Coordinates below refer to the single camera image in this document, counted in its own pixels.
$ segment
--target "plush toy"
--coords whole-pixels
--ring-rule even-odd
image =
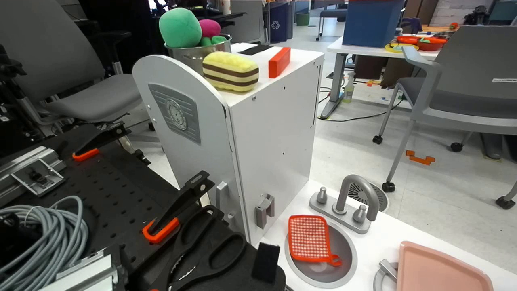
[[[218,43],[225,42],[225,41],[226,41],[226,37],[220,36],[220,35],[216,35],[212,38],[213,45],[216,45]]]
[[[201,32],[203,36],[212,38],[213,36],[219,35],[221,33],[221,26],[214,20],[199,20],[199,25],[201,26]]]
[[[193,48],[201,40],[201,26],[194,13],[174,8],[160,17],[160,33],[171,48]]]
[[[212,45],[212,40],[209,37],[202,37],[198,47],[208,47]]]
[[[213,52],[203,59],[203,75],[216,88],[244,92],[259,81],[259,66],[238,54]]]

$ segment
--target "yellow sponge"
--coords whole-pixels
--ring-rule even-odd
[[[216,88],[244,92],[259,81],[259,66],[238,54],[213,52],[203,59],[203,75]]]

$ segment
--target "faucet handle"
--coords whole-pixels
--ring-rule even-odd
[[[359,206],[359,209],[357,209],[354,212],[354,215],[352,216],[352,218],[356,222],[363,223],[364,219],[366,219],[366,206],[364,206],[364,205]]]
[[[316,197],[316,201],[321,204],[327,203],[327,189],[325,187],[320,188],[318,196]]]

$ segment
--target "metal bucket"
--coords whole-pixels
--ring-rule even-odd
[[[216,45],[211,45],[208,47],[195,47],[195,48],[170,48],[165,44],[165,48],[169,51],[169,56],[177,59],[178,61],[184,63],[185,65],[194,69],[201,76],[203,75],[203,59],[209,55],[210,53],[216,51],[222,52],[232,52],[231,43],[232,40],[231,35],[229,34],[220,34],[220,36],[224,36],[226,38],[225,42],[218,43]]]

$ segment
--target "tag label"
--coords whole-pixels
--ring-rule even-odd
[[[517,78],[493,78],[492,83],[517,83]]]

